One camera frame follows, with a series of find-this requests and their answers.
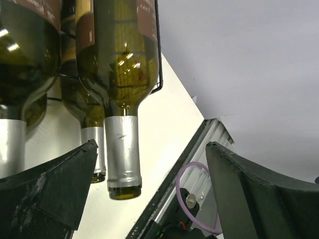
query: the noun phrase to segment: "bottle rack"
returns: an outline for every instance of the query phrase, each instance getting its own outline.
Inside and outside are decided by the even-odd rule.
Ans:
[[[159,77],[158,81],[156,82],[151,94],[160,91],[163,87],[163,74],[162,74],[162,64],[161,64],[161,47],[160,47],[160,24],[159,24],[159,5],[158,5],[158,0],[155,0],[155,14],[156,14],[156,23],[157,23],[157,35],[158,35],[158,49],[159,49]],[[67,32],[61,32],[61,37],[71,37],[75,39],[75,35],[67,33]],[[66,79],[73,79],[73,80],[79,80],[77,76],[70,76],[70,75],[64,75],[59,73],[58,75],[60,78],[66,78]],[[48,97],[48,100],[53,100],[53,101],[62,101],[61,99],[58,98],[53,98],[53,97]]]

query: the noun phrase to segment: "bottle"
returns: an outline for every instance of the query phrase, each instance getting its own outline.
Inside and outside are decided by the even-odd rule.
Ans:
[[[60,0],[0,2],[0,178],[24,170],[25,110],[60,66]]]
[[[26,134],[32,132],[44,119],[47,107],[46,94],[33,102],[26,110]]]
[[[138,107],[159,74],[154,0],[77,0],[77,69],[105,113],[111,199],[141,194]]]
[[[65,0],[61,12],[61,30],[75,35],[75,0]],[[104,158],[104,111],[77,78],[75,39],[62,36],[61,73],[73,78],[60,78],[62,101],[66,109],[79,120],[82,144],[94,139],[98,144],[98,158],[92,183],[103,182],[106,176]]]

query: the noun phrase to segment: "silver bottle neck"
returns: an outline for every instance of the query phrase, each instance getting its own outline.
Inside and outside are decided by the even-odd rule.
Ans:
[[[0,178],[24,170],[26,122],[0,119]]]
[[[139,124],[136,116],[114,116],[104,120],[108,164],[108,187],[142,184]]]
[[[88,127],[81,129],[82,144],[88,140],[94,139],[98,145],[97,160],[94,173],[106,174],[105,156],[104,156],[104,128],[103,127]]]

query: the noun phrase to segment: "red wire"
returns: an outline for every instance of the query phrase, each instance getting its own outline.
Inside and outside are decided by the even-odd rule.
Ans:
[[[186,226],[183,222],[179,222],[182,226],[183,226],[183,229],[186,230]]]

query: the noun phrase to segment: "white table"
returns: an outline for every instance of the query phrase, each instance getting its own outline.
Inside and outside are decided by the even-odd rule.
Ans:
[[[180,80],[162,56],[163,89],[139,109],[142,195],[109,199],[106,181],[91,185],[74,239],[123,239],[204,120]],[[59,95],[58,87],[50,93]],[[50,102],[44,121],[26,143],[26,167],[56,158],[80,145],[80,125],[62,103]]]

